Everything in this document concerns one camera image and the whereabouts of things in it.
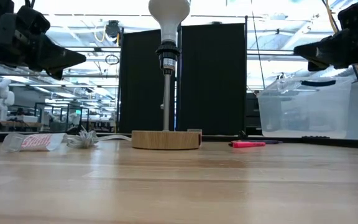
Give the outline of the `pink highlighter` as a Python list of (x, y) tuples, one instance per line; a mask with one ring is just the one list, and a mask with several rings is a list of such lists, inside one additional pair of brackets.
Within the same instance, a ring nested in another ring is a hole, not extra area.
[(232, 141), (229, 146), (233, 148), (247, 148), (247, 147), (264, 147), (265, 142), (260, 141)]

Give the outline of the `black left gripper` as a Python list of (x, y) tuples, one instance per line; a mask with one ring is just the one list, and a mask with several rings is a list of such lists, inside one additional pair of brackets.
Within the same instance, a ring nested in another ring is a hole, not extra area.
[[(17, 14), (3, 14), (0, 17), (0, 63), (6, 65), (24, 64), (26, 54), (34, 49), (40, 34), (32, 34), (24, 27)], [(39, 65), (55, 80), (63, 78), (63, 69), (86, 61), (78, 52), (54, 44), (48, 36), (39, 39)]]

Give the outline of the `white frosted lightbulb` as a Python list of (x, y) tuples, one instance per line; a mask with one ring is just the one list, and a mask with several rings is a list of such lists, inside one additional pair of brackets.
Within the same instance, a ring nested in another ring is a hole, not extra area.
[(177, 42), (179, 24), (190, 14), (188, 0), (149, 0), (151, 16), (160, 25), (161, 42)]

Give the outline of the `black equipment cabinet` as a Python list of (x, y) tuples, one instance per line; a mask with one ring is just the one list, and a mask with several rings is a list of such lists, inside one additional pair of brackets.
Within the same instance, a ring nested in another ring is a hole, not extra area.
[(260, 112), (257, 97), (253, 93), (246, 95), (247, 127), (260, 128)]

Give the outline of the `clear plastic storage bin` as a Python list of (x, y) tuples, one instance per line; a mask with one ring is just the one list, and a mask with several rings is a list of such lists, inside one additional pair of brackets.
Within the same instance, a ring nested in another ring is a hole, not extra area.
[(262, 135), (345, 138), (352, 82), (348, 77), (274, 81), (257, 95)]

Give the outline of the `dark purple pen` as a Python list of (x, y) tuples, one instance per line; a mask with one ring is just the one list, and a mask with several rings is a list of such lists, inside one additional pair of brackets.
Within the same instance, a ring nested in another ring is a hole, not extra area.
[(243, 140), (245, 142), (264, 142), (265, 144), (281, 144), (283, 143), (282, 141), (277, 141), (277, 140), (251, 140), (251, 139), (246, 139)]

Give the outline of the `black aluminium table frame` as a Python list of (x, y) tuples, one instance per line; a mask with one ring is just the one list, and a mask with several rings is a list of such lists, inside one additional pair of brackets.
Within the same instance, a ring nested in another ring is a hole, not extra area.
[[(3, 142), (8, 133), (0, 132), (0, 142)], [(248, 140), (248, 141), (279, 141), (282, 143), (294, 144), (315, 144), (322, 146), (337, 146), (337, 147), (350, 147), (358, 148), (358, 139), (333, 139), (324, 137), (302, 137), (302, 138), (266, 138), (263, 136), (207, 136), (201, 137), (202, 142), (231, 142), (235, 140)]]

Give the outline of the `table lamp with wooden base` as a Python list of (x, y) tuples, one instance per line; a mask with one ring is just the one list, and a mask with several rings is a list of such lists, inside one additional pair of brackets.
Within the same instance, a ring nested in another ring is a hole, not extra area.
[(201, 145), (201, 133), (170, 129), (170, 87), (180, 51), (173, 40), (163, 40), (156, 50), (164, 75), (163, 129), (161, 131), (133, 131), (132, 147), (150, 150), (193, 150)]

